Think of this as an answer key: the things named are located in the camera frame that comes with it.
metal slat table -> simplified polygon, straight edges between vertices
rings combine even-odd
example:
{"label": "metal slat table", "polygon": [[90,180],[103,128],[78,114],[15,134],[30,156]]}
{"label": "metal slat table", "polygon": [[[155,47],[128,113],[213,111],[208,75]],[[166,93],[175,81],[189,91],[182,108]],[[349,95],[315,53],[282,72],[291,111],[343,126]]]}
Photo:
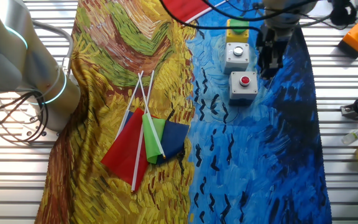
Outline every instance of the metal slat table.
{"label": "metal slat table", "polygon": [[[71,33],[76,14],[76,0],[26,0],[34,19],[61,27]],[[331,11],[326,2],[319,2],[312,16]],[[313,64],[317,107],[323,142],[324,167],[329,199],[335,224],[358,224],[358,163],[353,155],[358,141],[343,146],[340,139],[358,127],[358,121],[341,116],[339,107],[358,98],[358,59],[349,64],[336,45],[349,29],[334,30],[324,24],[303,29]],[[36,29],[41,41],[60,63],[68,42],[58,35]],[[10,101],[3,95],[3,101]],[[29,109],[28,104],[21,107]],[[27,119],[21,112],[15,118]],[[20,124],[8,120],[9,130],[24,132]],[[13,145],[0,138],[0,224],[33,223],[44,190],[48,157],[56,135],[48,133],[37,146]]]}

van gogh painting print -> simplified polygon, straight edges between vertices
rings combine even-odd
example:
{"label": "van gogh painting print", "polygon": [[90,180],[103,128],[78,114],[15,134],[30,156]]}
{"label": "van gogh painting print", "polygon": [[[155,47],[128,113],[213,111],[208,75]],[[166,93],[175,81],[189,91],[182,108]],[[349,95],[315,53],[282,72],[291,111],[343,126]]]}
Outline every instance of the van gogh painting print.
{"label": "van gogh painting print", "polygon": [[[254,1],[231,2],[247,9]],[[220,8],[241,14],[228,4]],[[210,12],[194,24],[226,21]],[[179,25],[159,0],[80,0],[72,69],[81,102],[51,151],[36,223],[331,223],[301,30],[290,41],[284,68],[272,80],[259,80],[256,99],[243,107],[228,103],[224,35]],[[257,72],[255,38],[251,31],[248,70]],[[142,93],[134,93],[142,70],[145,90],[155,70],[150,112],[190,130],[184,150],[149,164],[131,193],[101,160],[132,94],[131,111],[144,109]]]}

blue light ring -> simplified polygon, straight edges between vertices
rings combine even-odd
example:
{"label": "blue light ring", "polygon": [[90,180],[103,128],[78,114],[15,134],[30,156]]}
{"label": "blue light ring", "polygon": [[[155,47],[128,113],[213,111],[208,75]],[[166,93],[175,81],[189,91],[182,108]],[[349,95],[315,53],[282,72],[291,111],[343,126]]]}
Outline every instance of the blue light ring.
{"label": "blue light ring", "polygon": [[44,104],[51,103],[51,102],[55,101],[61,94],[63,94],[63,92],[65,91],[65,88],[66,88],[66,84],[67,84],[67,76],[64,75],[64,77],[65,77],[65,82],[63,84],[62,90],[60,90],[60,92],[55,97],[53,97],[52,99],[46,101]]}
{"label": "blue light ring", "polygon": [[18,36],[18,38],[20,38],[20,39],[23,41],[23,43],[24,43],[26,49],[29,48],[29,46],[27,45],[27,42],[25,41],[25,39],[23,38],[23,36],[20,35],[20,33],[18,33],[16,30],[14,30],[14,29],[12,29],[12,28],[10,28],[10,27],[8,27],[8,26],[5,26],[5,28],[6,28],[9,32],[11,32],[12,34]]}

gray box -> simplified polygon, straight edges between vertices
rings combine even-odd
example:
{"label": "gray box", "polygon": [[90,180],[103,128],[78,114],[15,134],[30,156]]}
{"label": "gray box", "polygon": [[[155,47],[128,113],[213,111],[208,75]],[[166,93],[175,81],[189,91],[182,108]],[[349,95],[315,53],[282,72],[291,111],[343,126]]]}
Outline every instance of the gray box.
{"label": "gray box", "polygon": [[[241,55],[235,54],[236,47],[242,49]],[[247,43],[227,43],[224,51],[224,73],[229,75],[231,72],[244,72],[249,64],[249,44]]]}
{"label": "gray box", "polygon": [[[242,77],[248,77],[248,86],[242,86]],[[256,72],[232,72],[229,79],[230,84],[230,105],[247,106],[250,105],[258,94],[258,78]]]}

red object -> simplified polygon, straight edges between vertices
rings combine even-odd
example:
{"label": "red object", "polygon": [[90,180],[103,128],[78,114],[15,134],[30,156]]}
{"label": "red object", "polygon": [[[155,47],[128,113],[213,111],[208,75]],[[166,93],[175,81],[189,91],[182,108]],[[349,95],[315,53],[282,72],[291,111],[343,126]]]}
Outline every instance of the red object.
{"label": "red object", "polygon": [[250,82],[251,82],[251,80],[248,77],[241,77],[241,79],[240,79],[240,84],[242,86],[247,86],[247,85],[249,85]]}
{"label": "red object", "polygon": [[202,0],[163,0],[169,11],[183,22],[188,21],[209,6]]}
{"label": "red object", "polygon": [[[120,179],[132,185],[134,168],[136,162],[137,145],[139,142],[140,129],[142,127],[143,111],[139,108],[131,116],[121,134],[114,141],[109,151],[103,157],[101,163],[107,166],[111,172],[115,173]],[[139,168],[137,170],[135,191],[140,187],[147,166],[146,147],[144,139],[139,158]]]}

